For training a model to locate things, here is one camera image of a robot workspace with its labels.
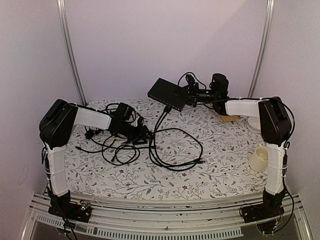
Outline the black network switch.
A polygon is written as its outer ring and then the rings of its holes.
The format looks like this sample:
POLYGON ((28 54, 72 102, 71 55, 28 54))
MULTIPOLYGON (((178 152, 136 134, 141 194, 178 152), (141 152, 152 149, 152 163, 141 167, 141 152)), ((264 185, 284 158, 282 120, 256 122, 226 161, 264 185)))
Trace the black network switch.
POLYGON ((159 78, 148 91, 147 96, 166 106, 171 106, 174 110, 181 112, 186 105, 186 100, 183 96, 177 94, 182 87, 159 78))

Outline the black power adapter plug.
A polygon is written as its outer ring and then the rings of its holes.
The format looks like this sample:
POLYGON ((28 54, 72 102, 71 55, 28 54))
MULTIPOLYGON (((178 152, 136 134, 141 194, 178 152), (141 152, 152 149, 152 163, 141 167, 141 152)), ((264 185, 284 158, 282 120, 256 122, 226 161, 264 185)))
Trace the black power adapter plug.
POLYGON ((87 130, 86 133, 84 134, 87 140, 91 140, 94 135, 95 135, 95 132, 92 129, 87 130))

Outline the black ethernet cable pulled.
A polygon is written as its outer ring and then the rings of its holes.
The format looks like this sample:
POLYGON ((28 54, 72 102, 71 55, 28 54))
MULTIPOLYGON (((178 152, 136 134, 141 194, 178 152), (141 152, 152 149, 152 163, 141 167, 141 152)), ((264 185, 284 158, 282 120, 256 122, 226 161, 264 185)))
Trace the black ethernet cable pulled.
POLYGON ((110 136, 110 137, 107 137, 103 142, 98 142, 94 139, 91 139, 91 141, 94 143, 94 145, 90 145, 87 148, 83 148, 81 146, 75 146, 75 148, 87 154, 103 153, 107 150, 111 150, 114 148, 114 144, 117 141, 117 138, 110 136))

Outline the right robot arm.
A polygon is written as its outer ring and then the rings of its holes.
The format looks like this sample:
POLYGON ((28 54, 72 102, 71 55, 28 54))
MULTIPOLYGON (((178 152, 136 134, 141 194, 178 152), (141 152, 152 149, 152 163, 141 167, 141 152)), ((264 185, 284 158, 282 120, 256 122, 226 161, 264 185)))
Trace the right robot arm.
POLYGON ((203 104, 223 118, 240 116, 259 120, 260 134, 268 151, 268 177, 258 213, 262 218, 269 218, 278 210, 286 194, 284 176, 289 139, 295 128, 293 113, 278 96, 228 97, 229 81, 221 73, 213 74, 209 88, 200 89, 200 81, 192 72, 187 72, 185 79, 187 85, 182 88, 182 95, 188 105, 203 104))

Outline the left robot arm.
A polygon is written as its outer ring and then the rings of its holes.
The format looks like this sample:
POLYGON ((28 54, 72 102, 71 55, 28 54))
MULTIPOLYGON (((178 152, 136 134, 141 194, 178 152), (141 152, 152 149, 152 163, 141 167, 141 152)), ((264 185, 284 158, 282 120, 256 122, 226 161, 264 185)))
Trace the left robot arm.
POLYGON ((121 135, 134 145, 143 144, 151 135, 141 117, 133 125, 102 110, 57 99, 39 123, 39 137, 46 152, 44 162, 49 189, 54 197, 59 198, 54 207, 63 217, 70 217, 75 211, 74 205, 62 197, 70 194, 65 151, 76 145, 76 131, 80 128, 95 128, 121 135))

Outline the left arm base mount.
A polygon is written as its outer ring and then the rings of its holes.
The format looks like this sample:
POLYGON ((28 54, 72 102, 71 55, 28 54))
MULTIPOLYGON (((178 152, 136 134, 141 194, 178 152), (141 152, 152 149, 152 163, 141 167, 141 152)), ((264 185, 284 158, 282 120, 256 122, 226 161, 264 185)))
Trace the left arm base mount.
POLYGON ((48 213, 68 220, 88 223, 92 207, 88 201, 80 200, 74 203, 69 198, 58 197, 50 200, 48 213))

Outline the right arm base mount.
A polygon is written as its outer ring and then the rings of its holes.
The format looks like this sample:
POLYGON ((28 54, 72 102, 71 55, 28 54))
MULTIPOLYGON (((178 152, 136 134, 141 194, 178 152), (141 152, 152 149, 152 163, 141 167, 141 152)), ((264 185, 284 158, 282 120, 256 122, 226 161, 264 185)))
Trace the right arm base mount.
POLYGON ((282 200, 270 199, 263 200, 263 203, 260 204, 245 204, 239 209, 239 214, 245 223, 277 217, 284 212, 282 200))

